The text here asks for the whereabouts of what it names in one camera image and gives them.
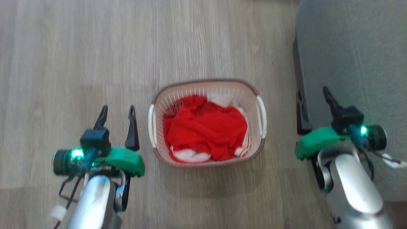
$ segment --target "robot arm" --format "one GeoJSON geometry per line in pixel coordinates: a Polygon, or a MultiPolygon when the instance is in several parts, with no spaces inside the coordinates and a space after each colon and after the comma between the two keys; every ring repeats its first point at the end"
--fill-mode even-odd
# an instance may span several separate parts
{"type": "Polygon", "coordinates": [[[115,197],[116,186],[107,176],[92,177],[82,191],[68,228],[120,228],[121,219],[114,208],[115,197]]]}
{"type": "Polygon", "coordinates": [[[364,115],[354,106],[343,108],[327,87],[323,88],[333,121],[303,136],[297,143],[297,159],[308,159],[337,228],[393,228],[383,200],[374,186],[374,167],[367,156],[383,150],[387,137],[380,126],[363,126],[364,115]],[[371,173],[364,170],[364,155],[371,173]]]}
{"type": "Polygon", "coordinates": [[[351,141],[339,142],[322,150],[318,159],[317,165],[328,187],[326,202],[337,228],[393,227],[383,200],[351,141]]]}
{"type": "Polygon", "coordinates": [[[68,200],[66,209],[73,201],[73,195],[80,180],[82,178],[85,180],[81,197],[68,228],[119,228],[121,219],[117,213],[125,211],[127,208],[130,178],[144,175],[144,162],[136,152],[140,147],[134,107],[130,107],[130,127],[125,148],[110,145],[109,130],[104,127],[106,118],[107,106],[105,105],[94,128],[86,130],[81,137],[81,148],[58,150],[53,157],[54,173],[59,176],[68,176],[59,192],[61,197],[68,200]],[[78,177],[78,180],[71,196],[62,196],[64,185],[72,181],[75,176],[78,177]],[[111,180],[117,176],[121,178],[120,185],[111,180]]]}

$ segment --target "cable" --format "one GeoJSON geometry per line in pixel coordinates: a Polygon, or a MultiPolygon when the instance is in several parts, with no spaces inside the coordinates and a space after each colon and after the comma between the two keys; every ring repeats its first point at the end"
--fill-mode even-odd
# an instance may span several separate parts
{"type": "Polygon", "coordinates": [[[362,151],[363,155],[365,156],[366,162],[368,163],[368,167],[370,170],[370,179],[373,180],[374,178],[374,165],[370,158],[367,156],[366,151],[362,151]]]}
{"type": "Polygon", "coordinates": [[[378,152],[376,152],[376,151],[371,151],[371,152],[372,152],[374,155],[376,155],[376,156],[378,156],[378,157],[380,157],[380,158],[382,158],[382,159],[384,159],[384,160],[388,160],[388,161],[391,161],[391,162],[395,162],[395,163],[397,163],[397,164],[401,164],[401,161],[400,161],[400,160],[387,158],[387,157],[381,155],[380,153],[378,153],[378,152]]]}

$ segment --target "silver robot arm segment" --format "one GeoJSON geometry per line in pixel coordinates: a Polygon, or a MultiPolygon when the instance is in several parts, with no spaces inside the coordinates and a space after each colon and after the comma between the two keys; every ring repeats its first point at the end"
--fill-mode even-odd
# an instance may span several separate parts
{"type": "Polygon", "coordinates": [[[317,163],[329,192],[326,201],[336,228],[393,228],[352,142],[340,142],[322,150],[317,163]]]}
{"type": "Polygon", "coordinates": [[[69,221],[69,229],[120,228],[114,209],[116,186],[107,176],[94,176],[86,184],[69,221]]]}

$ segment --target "basket handle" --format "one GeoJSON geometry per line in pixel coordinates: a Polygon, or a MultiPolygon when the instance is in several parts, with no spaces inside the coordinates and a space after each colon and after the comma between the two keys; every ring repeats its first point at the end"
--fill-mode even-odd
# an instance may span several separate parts
{"type": "Polygon", "coordinates": [[[267,134],[267,113],[266,113],[266,107],[264,106],[263,99],[259,95],[257,96],[257,104],[259,107],[259,109],[257,110],[258,124],[260,127],[261,138],[264,139],[267,134]]]}
{"type": "Polygon", "coordinates": [[[148,125],[149,125],[149,136],[150,136],[151,145],[153,146],[153,148],[156,148],[157,147],[157,134],[155,131],[156,125],[155,125],[154,104],[152,104],[150,106],[148,125]]]}

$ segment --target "clothing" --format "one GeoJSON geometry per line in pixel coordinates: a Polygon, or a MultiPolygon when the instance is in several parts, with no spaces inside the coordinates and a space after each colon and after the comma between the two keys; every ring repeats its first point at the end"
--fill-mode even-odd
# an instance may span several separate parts
{"type": "Polygon", "coordinates": [[[243,109],[230,99],[189,96],[164,115],[164,140],[175,161],[225,161],[247,153],[247,123],[243,109]]]}

